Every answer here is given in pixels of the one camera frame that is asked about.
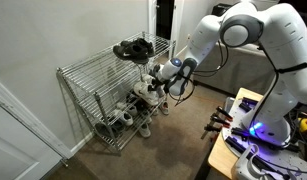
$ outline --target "wire shelf tier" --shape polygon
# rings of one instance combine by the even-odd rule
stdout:
[[[155,56],[149,58],[146,65],[137,65],[116,57],[113,53],[113,47],[119,45],[119,42],[84,60],[58,68],[58,75],[92,130],[94,130],[96,123],[110,126],[119,119],[119,117],[115,117],[114,120],[108,121],[108,117],[113,116],[116,104],[130,102],[130,99],[134,98],[132,97],[133,86],[141,80],[141,74],[148,73],[148,66],[154,65],[155,59],[175,46],[175,42],[146,32],[137,33],[125,40],[134,41],[138,38],[152,42],[154,46]],[[136,97],[136,100],[129,103],[124,112],[138,100],[139,98]],[[134,125],[130,127],[134,133],[127,130],[122,137],[116,138],[116,140],[97,134],[105,142],[121,150],[138,130],[136,123],[142,121],[140,117],[137,117],[134,122]]]

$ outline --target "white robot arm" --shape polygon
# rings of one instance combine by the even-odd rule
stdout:
[[[258,12],[249,2],[236,4],[221,17],[204,17],[188,43],[183,64],[168,62],[158,72],[158,80],[170,80],[170,94],[184,93],[188,78],[219,39],[232,48],[260,42],[276,77],[264,98],[242,119],[243,126],[253,136],[287,146],[290,127],[283,116],[298,101],[307,103],[307,28],[302,18],[289,4]]]

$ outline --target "shoe rack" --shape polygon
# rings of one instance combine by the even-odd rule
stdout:
[[[69,94],[75,108],[83,116],[91,131],[113,147],[119,155],[146,118],[143,114],[133,117],[133,125],[126,127],[120,135],[115,136],[111,125],[119,117],[111,121],[108,119],[113,116],[116,103],[127,102],[128,98],[136,98],[128,105],[128,108],[134,105],[139,98],[131,94],[131,91],[133,85],[140,81],[141,73],[148,73],[149,67],[156,64],[156,59],[167,52],[174,52],[175,47],[175,42],[146,32],[137,33],[121,41],[133,41],[137,38],[144,38],[153,43],[155,56],[151,57],[146,65],[137,65],[117,58],[113,53],[113,46],[117,44],[114,44],[89,58],[57,69],[59,82]],[[94,128],[96,123],[104,124],[111,136],[103,136],[97,132]]]

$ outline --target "brown carpet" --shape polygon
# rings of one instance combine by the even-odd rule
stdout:
[[[101,180],[194,179],[208,149],[208,138],[200,139],[203,127],[225,98],[197,86],[194,95],[177,107],[169,99],[170,114],[159,111],[158,116],[152,116],[151,137],[144,139],[137,133],[121,157],[112,155],[98,138],[75,157]]]

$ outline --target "door frame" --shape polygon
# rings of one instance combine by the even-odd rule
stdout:
[[[153,34],[154,31],[152,31],[154,24],[152,21],[153,12],[150,5],[152,4],[153,0],[148,0],[148,27],[149,27],[149,33]],[[175,41],[175,47],[171,49],[171,54],[174,54],[177,52],[177,42],[179,41],[180,36],[180,28],[181,28],[181,22],[182,22],[182,14],[183,14],[183,7],[184,7],[184,0],[174,0],[174,10],[173,10],[173,19],[172,19],[172,29],[171,29],[171,42]]]
[[[8,107],[21,124],[32,131],[46,145],[50,146],[62,158],[69,159],[73,153],[59,140],[29,109],[27,109],[3,84],[0,82],[0,102]]]

